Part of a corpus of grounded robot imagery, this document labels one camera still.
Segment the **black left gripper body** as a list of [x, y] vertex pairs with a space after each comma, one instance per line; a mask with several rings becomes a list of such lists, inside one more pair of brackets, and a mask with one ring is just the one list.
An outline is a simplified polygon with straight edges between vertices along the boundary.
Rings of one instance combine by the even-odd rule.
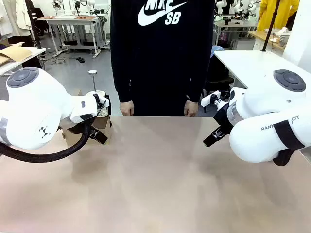
[[66, 129], [73, 134], [88, 133], [88, 135], [96, 135], [97, 129], [91, 125], [92, 122], [93, 118], [80, 123], [74, 123], [69, 118], [65, 118], [60, 121], [59, 128]]

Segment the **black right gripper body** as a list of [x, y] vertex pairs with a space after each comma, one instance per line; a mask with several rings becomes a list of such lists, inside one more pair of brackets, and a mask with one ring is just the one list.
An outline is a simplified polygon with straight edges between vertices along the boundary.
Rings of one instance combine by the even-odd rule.
[[220, 108], [214, 116], [214, 120], [219, 124], [216, 129], [222, 134], [230, 134], [233, 129], [233, 125], [230, 123], [227, 117], [227, 110], [229, 108], [229, 103], [226, 103], [222, 108]]

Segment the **person left hand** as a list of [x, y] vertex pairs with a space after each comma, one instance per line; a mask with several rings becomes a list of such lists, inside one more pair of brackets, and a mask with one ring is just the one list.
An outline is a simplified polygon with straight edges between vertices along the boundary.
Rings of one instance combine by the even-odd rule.
[[184, 116], [185, 117], [195, 117], [198, 113], [199, 104], [197, 102], [192, 102], [187, 100], [184, 106]]

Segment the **person right hand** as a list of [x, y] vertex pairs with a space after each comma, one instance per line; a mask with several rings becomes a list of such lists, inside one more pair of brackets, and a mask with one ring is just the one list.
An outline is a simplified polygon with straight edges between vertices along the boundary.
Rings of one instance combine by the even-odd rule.
[[134, 103], [132, 101], [121, 102], [120, 111], [123, 116], [133, 116], [134, 115]]

